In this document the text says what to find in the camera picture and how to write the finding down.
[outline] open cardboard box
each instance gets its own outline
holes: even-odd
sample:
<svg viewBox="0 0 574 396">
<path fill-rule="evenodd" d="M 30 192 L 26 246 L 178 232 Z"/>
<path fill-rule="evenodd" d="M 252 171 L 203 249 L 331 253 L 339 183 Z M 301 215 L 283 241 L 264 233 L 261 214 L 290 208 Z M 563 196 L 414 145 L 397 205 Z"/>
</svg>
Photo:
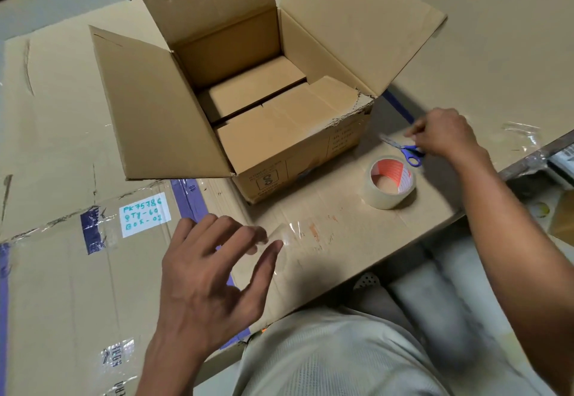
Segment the open cardboard box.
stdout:
<svg viewBox="0 0 574 396">
<path fill-rule="evenodd" d="M 355 146 L 445 19 L 420 0 L 144 0 L 172 52 L 91 28 L 127 179 L 257 202 Z"/>
</svg>

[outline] white label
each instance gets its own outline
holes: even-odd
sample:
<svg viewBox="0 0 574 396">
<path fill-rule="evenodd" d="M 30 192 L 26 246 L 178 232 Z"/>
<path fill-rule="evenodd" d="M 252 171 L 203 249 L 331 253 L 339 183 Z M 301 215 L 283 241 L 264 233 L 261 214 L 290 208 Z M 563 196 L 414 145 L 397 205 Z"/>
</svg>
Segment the white label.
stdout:
<svg viewBox="0 0 574 396">
<path fill-rule="evenodd" d="M 153 226 L 165 224 L 172 219 L 165 193 L 158 193 L 119 208 L 122 237 L 132 236 Z"/>
</svg>

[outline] packing tape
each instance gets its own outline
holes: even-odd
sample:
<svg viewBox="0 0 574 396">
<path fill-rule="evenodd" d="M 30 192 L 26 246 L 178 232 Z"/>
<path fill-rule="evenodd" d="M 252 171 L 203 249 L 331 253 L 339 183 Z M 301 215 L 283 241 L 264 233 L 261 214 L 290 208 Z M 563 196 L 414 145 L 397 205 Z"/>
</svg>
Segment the packing tape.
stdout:
<svg viewBox="0 0 574 396">
<path fill-rule="evenodd" d="M 384 156 L 367 169 L 362 197 L 371 207 L 388 210 L 405 199 L 414 189 L 416 180 L 405 160 Z"/>
</svg>

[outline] scissor blade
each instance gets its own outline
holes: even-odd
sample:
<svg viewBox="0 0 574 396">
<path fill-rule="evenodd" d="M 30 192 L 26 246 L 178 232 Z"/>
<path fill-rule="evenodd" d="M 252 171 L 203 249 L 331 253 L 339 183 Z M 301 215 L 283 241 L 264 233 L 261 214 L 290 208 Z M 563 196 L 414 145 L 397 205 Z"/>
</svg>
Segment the scissor blade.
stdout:
<svg viewBox="0 0 574 396">
<path fill-rule="evenodd" d="M 398 148 L 399 150 L 402 148 L 402 145 L 396 143 L 393 139 L 391 139 L 390 137 L 388 137 L 387 135 L 384 135 L 383 133 L 379 133 L 379 138 L 383 141 L 386 142 L 387 144 Z"/>
</svg>

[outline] scissors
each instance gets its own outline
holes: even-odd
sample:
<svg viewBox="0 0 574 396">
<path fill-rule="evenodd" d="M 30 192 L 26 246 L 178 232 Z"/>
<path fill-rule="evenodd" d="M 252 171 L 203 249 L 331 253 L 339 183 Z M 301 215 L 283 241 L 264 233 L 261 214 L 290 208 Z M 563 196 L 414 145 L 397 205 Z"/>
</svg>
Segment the scissors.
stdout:
<svg viewBox="0 0 574 396">
<path fill-rule="evenodd" d="M 405 155 L 406 161 L 412 167 L 418 168 L 422 164 L 422 158 L 425 156 L 425 153 L 420 152 L 415 145 L 401 145 L 382 133 L 379 134 L 379 137 L 383 142 L 401 150 Z"/>
</svg>

